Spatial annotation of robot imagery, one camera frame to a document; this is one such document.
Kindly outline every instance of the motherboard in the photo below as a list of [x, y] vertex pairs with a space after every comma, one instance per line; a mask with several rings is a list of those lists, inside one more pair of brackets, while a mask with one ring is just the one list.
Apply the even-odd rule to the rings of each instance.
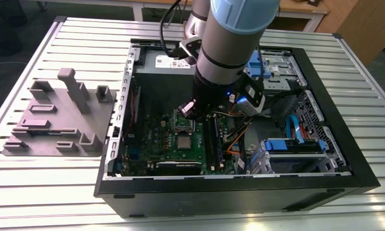
[[[210, 118], [217, 124], [218, 145], [229, 133], [227, 119]], [[213, 156], [205, 137], [207, 122], [195, 123], [174, 110], [170, 114], [146, 114], [139, 145], [127, 145], [123, 150], [122, 174], [150, 175], [217, 175], [233, 174], [233, 158]]]

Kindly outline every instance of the wooden desk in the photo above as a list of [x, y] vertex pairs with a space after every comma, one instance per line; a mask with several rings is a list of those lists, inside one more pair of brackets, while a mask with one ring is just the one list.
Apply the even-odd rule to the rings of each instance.
[[[125, 0], [133, 3], [134, 20], [142, 21], [142, 8], [165, 8], [167, 9], [173, 4], [174, 0]], [[193, 0], [187, 1], [186, 9], [190, 10]], [[279, 14], [278, 17], [285, 18], [302, 18], [307, 19], [303, 32], [314, 32], [322, 17], [329, 13], [327, 7], [321, 3], [317, 7], [309, 5], [303, 1], [295, 0], [279, 0]]]
[[[81, 3], [109, 6], [129, 6], [133, 8], [134, 21], [142, 22], [142, 8], [161, 8], [167, 9], [174, 0], [39, 0], [47, 2]], [[186, 10], [191, 9], [193, 0], [187, 1]], [[307, 19], [303, 32], [314, 32], [322, 17], [329, 13], [327, 7], [321, 3], [317, 7], [309, 5], [303, 1], [279, 0], [279, 14], [283, 18], [302, 18]]]

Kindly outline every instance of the green circuit board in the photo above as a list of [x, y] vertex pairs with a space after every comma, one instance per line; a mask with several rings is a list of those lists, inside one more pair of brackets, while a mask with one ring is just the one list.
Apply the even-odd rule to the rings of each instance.
[[[218, 133], [227, 132], [227, 121], [218, 118]], [[221, 170], [211, 170], [206, 166], [202, 124], [186, 120], [174, 111], [171, 114], [146, 115], [143, 120], [143, 135], [139, 148], [126, 147], [125, 155], [135, 152], [137, 158], [130, 160], [126, 175], [145, 176], [151, 162], [175, 161], [198, 162], [202, 164], [202, 175], [233, 173], [231, 159], [223, 162]]]

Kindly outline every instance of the light blue robot arm cap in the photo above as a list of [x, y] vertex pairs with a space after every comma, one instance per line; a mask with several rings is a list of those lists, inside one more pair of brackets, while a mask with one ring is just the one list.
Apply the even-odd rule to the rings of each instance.
[[219, 25], [231, 33], [247, 35], [271, 23], [279, 0], [210, 0], [210, 10]]

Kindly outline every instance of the robotic arm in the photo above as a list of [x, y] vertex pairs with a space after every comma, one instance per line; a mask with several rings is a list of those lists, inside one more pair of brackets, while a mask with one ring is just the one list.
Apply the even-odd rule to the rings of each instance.
[[194, 25], [199, 26], [189, 27], [189, 39], [181, 42], [181, 47], [194, 57], [195, 73], [193, 96], [178, 110], [187, 119], [201, 120], [238, 89], [237, 104], [249, 116], [255, 115], [265, 100], [262, 87], [257, 87], [242, 70], [274, 19], [279, 0], [210, 0], [205, 18], [207, 3], [209, 0], [194, 1], [189, 22], [195, 21]]

